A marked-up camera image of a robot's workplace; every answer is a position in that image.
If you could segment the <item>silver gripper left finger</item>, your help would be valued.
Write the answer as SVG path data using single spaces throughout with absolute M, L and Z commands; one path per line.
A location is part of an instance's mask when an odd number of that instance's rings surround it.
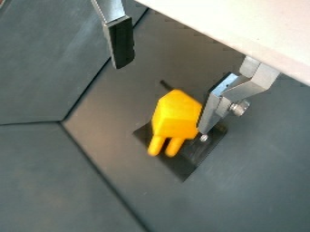
M 121 0 L 91 0 L 108 41 L 112 65 L 121 69 L 135 59 L 132 18 L 125 14 Z

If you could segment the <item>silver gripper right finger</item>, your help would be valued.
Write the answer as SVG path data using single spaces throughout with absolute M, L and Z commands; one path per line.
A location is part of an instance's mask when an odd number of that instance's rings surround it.
M 240 116 L 250 107 L 246 99 L 268 90 L 278 76 L 276 69 L 247 56 L 239 75 L 230 72 L 210 89 L 198 121 L 200 134 L 206 135 L 231 111 Z

